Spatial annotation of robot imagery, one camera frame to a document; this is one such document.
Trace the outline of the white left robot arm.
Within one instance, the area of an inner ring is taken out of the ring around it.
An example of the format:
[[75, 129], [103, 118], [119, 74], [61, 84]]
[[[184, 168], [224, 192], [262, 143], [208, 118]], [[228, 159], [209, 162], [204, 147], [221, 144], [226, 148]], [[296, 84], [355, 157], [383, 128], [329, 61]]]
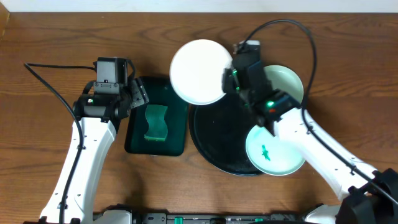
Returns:
[[35, 64], [25, 68], [42, 82], [66, 107], [73, 123], [67, 156], [51, 198], [38, 223], [140, 223], [140, 216], [124, 205], [94, 214], [94, 202], [104, 160], [122, 119], [149, 99], [129, 59], [100, 57], [90, 70], [96, 79], [88, 82], [70, 106], [38, 73]]

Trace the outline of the pale green plate bottom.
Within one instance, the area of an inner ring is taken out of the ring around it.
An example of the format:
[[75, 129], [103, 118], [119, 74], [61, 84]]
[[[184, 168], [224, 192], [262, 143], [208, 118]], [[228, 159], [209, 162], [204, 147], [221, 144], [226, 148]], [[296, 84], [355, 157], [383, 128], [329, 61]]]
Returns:
[[288, 142], [282, 142], [266, 128], [254, 126], [246, 138], [246, 154], [261, 172], [283, 176], [294, 173], [305, 163], [305, 159]]

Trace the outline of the white plate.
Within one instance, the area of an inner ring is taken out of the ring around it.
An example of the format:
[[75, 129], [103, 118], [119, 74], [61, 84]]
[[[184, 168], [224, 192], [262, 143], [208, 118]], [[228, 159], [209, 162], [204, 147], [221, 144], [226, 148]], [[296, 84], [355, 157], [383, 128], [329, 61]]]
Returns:
[[178, 49], [170, 64], [172, 87], [190, 104], [212, 104], [225, 96], [222, 76], [231, 61], [230, 53], [215, 41], [190, 41]]

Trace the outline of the green wavy sponge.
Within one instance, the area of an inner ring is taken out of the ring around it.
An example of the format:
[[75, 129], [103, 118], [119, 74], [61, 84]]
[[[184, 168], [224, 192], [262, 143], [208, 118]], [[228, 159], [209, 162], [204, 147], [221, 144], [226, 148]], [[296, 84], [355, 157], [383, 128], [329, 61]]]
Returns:
[[148, 105], [145, 110], [145, 117], [148, 130], [144, 134], [144, 139], [148, 141], [165, 141], [168, 135], [168, 127], [165, 122], [167, 106]]

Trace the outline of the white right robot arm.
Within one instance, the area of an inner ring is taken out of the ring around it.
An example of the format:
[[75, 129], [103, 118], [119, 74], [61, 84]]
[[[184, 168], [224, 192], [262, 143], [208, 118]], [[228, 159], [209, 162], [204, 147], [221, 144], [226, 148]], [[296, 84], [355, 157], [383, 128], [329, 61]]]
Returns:
[[224, 70], [222, 89], [239, 95], [256, 124], [272, 124], [276, 136], [297, 147], [341, 201], [308, 212], [304, 223], [397, 223], [397, 172], [378, 171], [356, 158], [322, 129], [290, 94], [273, 87], [259, 44], [240, 43]]

